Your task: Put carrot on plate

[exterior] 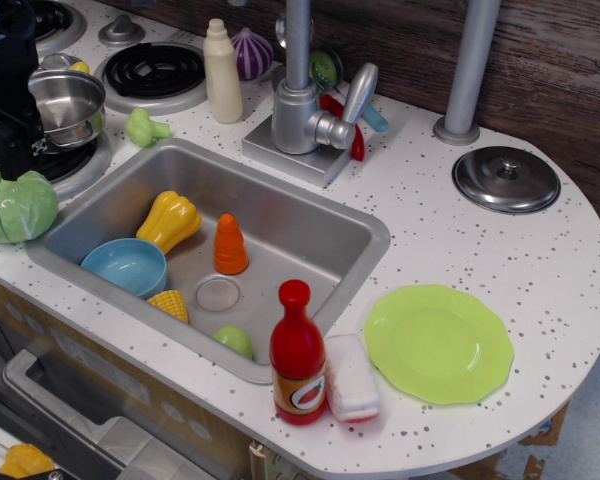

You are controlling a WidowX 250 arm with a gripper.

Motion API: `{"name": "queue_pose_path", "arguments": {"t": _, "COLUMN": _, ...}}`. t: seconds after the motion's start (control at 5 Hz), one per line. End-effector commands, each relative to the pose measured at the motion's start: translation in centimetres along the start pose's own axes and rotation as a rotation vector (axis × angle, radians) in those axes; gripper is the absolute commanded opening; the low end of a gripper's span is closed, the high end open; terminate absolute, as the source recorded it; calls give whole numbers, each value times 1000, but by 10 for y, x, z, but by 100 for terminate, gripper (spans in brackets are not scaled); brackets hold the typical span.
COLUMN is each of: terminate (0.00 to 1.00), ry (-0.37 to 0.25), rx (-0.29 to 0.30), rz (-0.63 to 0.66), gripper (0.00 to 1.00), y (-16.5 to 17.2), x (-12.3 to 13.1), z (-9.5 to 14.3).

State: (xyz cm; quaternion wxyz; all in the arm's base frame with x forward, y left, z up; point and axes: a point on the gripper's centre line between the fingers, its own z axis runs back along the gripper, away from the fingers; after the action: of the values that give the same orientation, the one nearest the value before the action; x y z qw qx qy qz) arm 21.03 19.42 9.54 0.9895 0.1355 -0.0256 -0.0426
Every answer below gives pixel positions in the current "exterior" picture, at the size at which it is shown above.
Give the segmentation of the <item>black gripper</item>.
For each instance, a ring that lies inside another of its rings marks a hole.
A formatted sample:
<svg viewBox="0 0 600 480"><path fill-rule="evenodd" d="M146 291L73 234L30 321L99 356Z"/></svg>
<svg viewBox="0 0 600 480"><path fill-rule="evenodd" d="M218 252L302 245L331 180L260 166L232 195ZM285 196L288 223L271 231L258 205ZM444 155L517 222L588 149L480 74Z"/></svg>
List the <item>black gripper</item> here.
<svg viewBox="0 0 600 480"><path fill-rule="evenodd" d="M4 180L16 181L34 170L45 149L45 134L39 119L0 122L0 174Z"/></svg>

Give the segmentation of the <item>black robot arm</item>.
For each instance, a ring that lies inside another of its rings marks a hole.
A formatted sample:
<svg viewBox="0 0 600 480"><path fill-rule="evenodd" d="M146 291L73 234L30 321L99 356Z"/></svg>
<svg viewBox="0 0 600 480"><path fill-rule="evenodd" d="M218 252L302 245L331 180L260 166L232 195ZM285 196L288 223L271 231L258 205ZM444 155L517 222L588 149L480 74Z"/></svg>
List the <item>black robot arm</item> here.
<svg viewBox="0 0 600 480"><path fill-rule="evenodd" d="M15 181L34 166L44 129L29 80L38 68L36 15L27 1L0 1L0 173Z"/></svg>

